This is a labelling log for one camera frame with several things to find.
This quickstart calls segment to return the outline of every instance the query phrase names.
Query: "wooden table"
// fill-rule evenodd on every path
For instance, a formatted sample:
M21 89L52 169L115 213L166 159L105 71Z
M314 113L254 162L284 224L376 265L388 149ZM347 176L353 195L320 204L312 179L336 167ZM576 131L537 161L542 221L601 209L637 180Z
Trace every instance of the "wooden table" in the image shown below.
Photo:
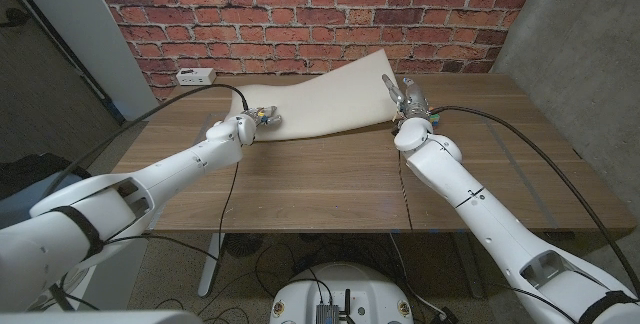
M309 78L301 75L219 77L216 83L290 85ZM625 205L509 77L434 74L411 78L422 86L434 107L468 106L507 120L556 161L607 227L617 232L628 232L635 227L636 221ZM185 90L190 88L178 88L174 95ZM230 98L228 90L211 89L161 111L115 171L143 168L201 141L206 129L226 115ZM258 142L244 147L222 231L465 229L454 209L422 184L403 160L402 178L408 208L405 206L398 175L398 152L390 128L390 123L384 123L320 138ZM471 114L447 111L441 113L436 132L458 144L465 167L528 228L595 228L547 164L499 124ZM179 193L154 220L153 229L217 231L234 169L235 166L211 173Z

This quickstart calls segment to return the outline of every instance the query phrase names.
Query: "concrete wall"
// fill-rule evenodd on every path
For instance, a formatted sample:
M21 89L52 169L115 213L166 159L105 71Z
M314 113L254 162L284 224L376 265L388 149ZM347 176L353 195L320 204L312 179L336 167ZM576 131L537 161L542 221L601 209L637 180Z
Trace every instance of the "concrete wall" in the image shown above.
M636 217L640 217L638 3L527 0L492 69L509 74L529 94ZM620 245L640 268L638 231ZM607 250L587 259L625 279Z

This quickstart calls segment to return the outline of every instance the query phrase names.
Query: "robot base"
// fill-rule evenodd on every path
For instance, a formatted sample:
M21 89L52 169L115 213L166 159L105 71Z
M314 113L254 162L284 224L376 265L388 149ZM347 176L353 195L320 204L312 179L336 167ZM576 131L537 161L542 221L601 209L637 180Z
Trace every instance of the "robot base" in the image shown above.
M345 292L349 295L349 317L357 324L413 323L411 307L402 290L377 271L354 263L326 263L311 268L329 293L315 282L310 270L298 274L280 289L271 308L270 324L338 324L345 318ZM320 304L320 292L324 305Z

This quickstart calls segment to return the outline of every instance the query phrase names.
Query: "white foam sheet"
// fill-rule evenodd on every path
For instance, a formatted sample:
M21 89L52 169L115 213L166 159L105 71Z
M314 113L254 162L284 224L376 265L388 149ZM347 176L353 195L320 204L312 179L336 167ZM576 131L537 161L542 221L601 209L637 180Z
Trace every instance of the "white foam sheet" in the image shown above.
M333 134L390 121L396 105L382 75L395 77L384 50L313 78L287 86L238 87L252 108L278 107L282 123L260 126L256 140L288 140ZM229 118L242 112L240 96L233 93Z

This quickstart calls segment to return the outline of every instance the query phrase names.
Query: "black strap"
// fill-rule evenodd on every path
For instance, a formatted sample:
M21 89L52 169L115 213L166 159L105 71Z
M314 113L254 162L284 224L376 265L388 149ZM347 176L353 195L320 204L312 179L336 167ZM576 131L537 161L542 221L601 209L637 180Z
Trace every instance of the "black strap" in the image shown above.
M638 299L633 299L625 294L621 290L610 291L607 292L607 295L600 298L597 302L593 303L587 310L582 314L578 324L592 324L600 314L604 313L605 310L611 308L616 304L628 304L628 303L637 303Z
M57 208L53 208L50 211L59 212L66 215L69 219L73 220L74 223L82 230L84 235L89 240L89 250L87 251L87 255L83 260L86 260L102 251L104 248L104 242L100 240L100 233L98 229L96 229L93 224L87 219L84 214L82 214L78 209L72 206L61 206Z

